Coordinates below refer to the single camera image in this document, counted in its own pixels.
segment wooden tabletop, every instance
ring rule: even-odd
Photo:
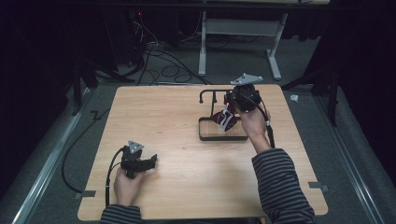
[[[295,163],[303,192],[316,215],[328,211],[304,145],[283,92],[277,85],[255,85],[271,111],[276,147],[284,148]],[[139,197],[143,219],[263,217],[257,178],[251,163],[255,150],[247,141],[201,141],[198,120],[210,116],[211,93],[202,90],[233,86],[121,87],[117,90],[86,190],[81,220],[99,220],[105,209],[108,166],[128,140],[145,146],[142,160],[158,154],[156,168],[146,173]],[[215,112],[223,108],[223,93]],[[115,202],[112,172],[110,203]]]

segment fabric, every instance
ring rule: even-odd
[[[283,149],[264,151],[252,162],[262,210],[274,224],[315,223],[314,210],[301,191],[294,163]]]
[[[230,130],[236,123],[236,109],[234,106],[227,104],[224,109],[213,115],[212,119],[221,126],[224,132]]]
[[[294,163],[283,149],[274,148],[264,151],[252,158],[252,163],[259,183],[262,210],[273,224],[315,223],[314,210],[301,191]],[[222,223],[248,223],[244,222],[244,219],[227,220]],[[213,222],[192,220],[183,223],[218,222],[219,220]],[[142,223],[140,209],[110,205],[104,210],[101,223]]]

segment black cable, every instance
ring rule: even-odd
[[[234,36],[238,36],[238,35],[230,35],[229,39],[231,41],[237,42],[237,43],[253,43],[256,40],[258,40],[259,38],[264,38],[264,36],[262,36],[262,35],[256,35],[256,36],[253,36],[250,40],[242,40],[242,39],[233,38]]]
[[[65,176],[65,174],[64,174],[64,165],[66,164],[66,159],[67,159],[67,155],[69,154],[69,152],[70,152],[70,150],[73,148],[73,146],[77,143],[77,141],[85,134],[85,132],[87,132],[90,128],[91,128],[91,126],[97,121],[97,120],[99,120],[99,119],[101,119],[102,118],[102,116],[104,115],[104,114],[106,114],[108,111],[110,110],[110,108],[109,109],[107,109],[105,112],[103,112],[99,117],[97,117],[79,136],[78,136],[78,138],[73,142],[73,144],[67,149],[67,151],[66,151],[66,153],[64,154],[64,158],[63,158],[63,161],[62,161],[62,179],[63,179],[63,181],[64,181],[64,183],[66,184],[66,186],[67,187],[69,187],[71,190],[73,190],[74,192],[76,192],[76,193],[82,193],[82,191],[83,190],[80,190],[80,189],[76,189],[76,188],[74,188],[71,184],[69,184],[68,182],[67,182],[67,179],[66,179],[66,176]]]
[[[89,59],[84,59],[84,62],[90,65],[91,67],[103,71],[104,73],[108,74],[111,77],[114,77],[116,80],[123,81],[123,82],[134,82],[134,79],[129,79],[128,77],[124,77],[114,71],[107,70],[106,68],[102,67],[101,65],[94,63]]]
[[[107,79],[107,80],[116,79],[116,80],[121,81],[121,82],[134,82],[134,79],[129,79],[128,77],[131,76],[131,75],[136,74],[139,70],[141,70],[143,68],[144,65],[145,65],[145,61],[144,61],[143,57],[139,57],[137,65],[135,66],[135,68],[133,70],[125,73],[125,74],[121,75],[121,74],[119,74],[117,72],[114,72],[114,71],[112,71],[111,74],[108,74],[107,73],[108,71],[107,72],[104,71],[107,74],[107,76],[103,76],[103,75],[98,74],[98,73],[96,73],[96,76],[101,78],[101,79]]]
[[[213,46],[210,46],[209,44],[207,44],[207,42],[206,42],[206,46],[209,48],[209,49],[223,49],[223,48],[225,48],[228,44],[230,43],[230,38],[227,38],[227,37],[225,37],[225,43],[223,43],[221,46],[219,46],[219,47],[213,47]]]
[[[114,160],[119,156],[120,152],[122,152],[124,150],[124,147],[120,148],[116,154],[113,157],[113,160],[111,160],[111,163],[108,167],[108,171],[107,171],[107,178],[106,178],[106,207],[108,207],[108,205],[110,204],[110,175],[111,175],[111,171],[113,170],[113,168],[117,165],[114,165]]]
[[[148,70],[148,72],[152,76],[152,81],[149,83],[149,85],[151,86],[153,83],[155,83],[155,85],[158,86],[157,80],[160,78],[160,73],[155,70]]]
[[[195,75],[195,74],[194,74],[183,62],[181,62],[178,58],[176,58],[176,57],[173,56],[172,54],[167,53],[167,52],[164,52],[164,51],[161,51],[161,50],[155,50],[155,51],[158,51],[158,52],[160,52],[160,53],[162,53],[162,54],[165,54],[165,55],[167,55],[167,56],[169,56],[169,57],[175,59],[178,63],[180,63],[180,64],[182,65],[182,67],[189,73],[189,75],[198,78],[198,79],[201,80],[204,84],[206,84],[206,85],[207,85],[208,83],[211,84],[208,80],[204,79],[203,77],[199,77],[199,76]]]
[[[181,77],[187,77],[187,79],[179,80]],[[180,76],[175,77],[175,82],[186,83],[186,82],[189,82],[191,79],[192,79],[192,76],[190,76],[190,75],[180,75]]]
[[[149,49],[149,51],[148,51],[148,56],[146,57],[146,64],[145,64],[145,67],[144,67],[142,73],[140,74],[139,79],[138,79],[137,82],[136,82],[136,86],[140,85],[140,82],[142,81],[142,77],[143,77],[143,75],[144,75],[145,72],[146,72],[146,69],[147,69],[148,64],[149,64],[149,56],[150,56],[150,53],[151,53],[151,51],[152,51],[152,48],[153,48],[153,47],[151,47],[151,48]]]
[[[114,164],[113,165],[113,167],[111,167],[111,171],[113,171],[114,170],[114,168],[116,168],[116,166],[118,166],[118,165],[120,165],[121,164],[121,162],[119,161],[119,162],[117,162],[116,164]]]
[[[264,104],[263,101],[262,101],[262,105],[264,106],[265,112],[262,110],[260,105],[256,105],[256,107],[259,108],[259,110],[262,112],[262,115],[264,116],[265,125],[267,126],[268,138],[270,139],[271,147],[275,148],[274,130],[271,127],[270,120],[269,120],[268,115],[267,115],[267,109],[265,108],[265,104]]]
[[[175,72],[174,74],[172,74],[172,75],[167,75],[167,74],[165,74],[165,70],[167,70],[168,68],[176,68],[177,70],[176,70],[176,72]],[[161,70],[161,75],[163,75],[163,77],[175,77],[175,76],[177,76],[177,74],[179,74],[179,73],[180,73],[180,67],[177,66],[177,64],[166,66],[165,68],[163,68],[163,69]]]
[[[196,40],[196,38],[199,37],[199,36],[200,36],[200,35],[198,35],[198,36],[196,36],[196,37],[194,37],[194,38],[191,38],[191,39],[189,39],[189,40],[180,41],[179,44],[181,44],[181,45],[183,45],[183,46],[187,46],[187,47],[200,46],[200,45],[201,45],[201,39]]]

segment metal rail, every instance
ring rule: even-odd
[[[73,130],[76,128],[78,121],[81,117],[81,111],[85,107],[85,105],[88,103],[88,100],[92,96],[91,93],[89,92],[89,89],[87,88],[84,91],[84,95],[86,95],[85,100],[83,101],[82,107],[79,110],[79,112],[74,116],[71,117],[68,121],[68,126],[64,130],[64,134],[61,136],[61,138],[58,141],[58,144],[55,146],[55,148],[52,150],[52,152],[49,154],[49,157],[47,158],[46,163],[44,164],[43,168],[41,169],[40,174],[38,175],[37,179],[35,180],[35,183],[33,184],[32,188],[29,191],[29,194],[27,195],[25,201],[23,202],[20,210],[18,211],[17,215],[14,217],[14,220],[12,224],[24,224],[24,223],[29,223],[29,220],[32,218],[33,212],[38,206],[38,203],[41,200],[41,197],[43,196],[48,184],[50,183],[52,176],[60,163],[62,156],[64,155],[65,151],[67,148],[65,148],[65,144],[70,136],[70,134],[73,132]]]
[[[327,117],[327,107],[323,102],[323,99],[321,97],[315,97],[314,99],[321,114],[323,115],[323,118],[326,120],[330,131],[332,132],[332,136],[338,146],[338,153],[340,155],[341,162],[344,164],[346,173],[349,176],[352,186],[355,189],[359,199],[361,200],[361,205],[363,206],[367,217],[373,224],[384,224],[384,219],[379,213],[378,208],[375,205],[373,197],[370,193],[370,190],[364,183],[361,174],[359,173],[359,170],[355,165],[355,162],[352,160],[352,157],[350,156],[347,147],[343,139],[341,138],[341,134],[338,132],[337,128],[332,125],[329,118]]]

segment striped shirt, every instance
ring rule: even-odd
[[[294,163],[281,148],[266,150],[252,159],[259,182],[262,210],[273,224],[315,223],[314,210],[301,191]],[[104,224],[142,223],[138,207],[112,204],[101,218]],[[243,218],[213,220],[175,220],[172,223],[248,223]]]

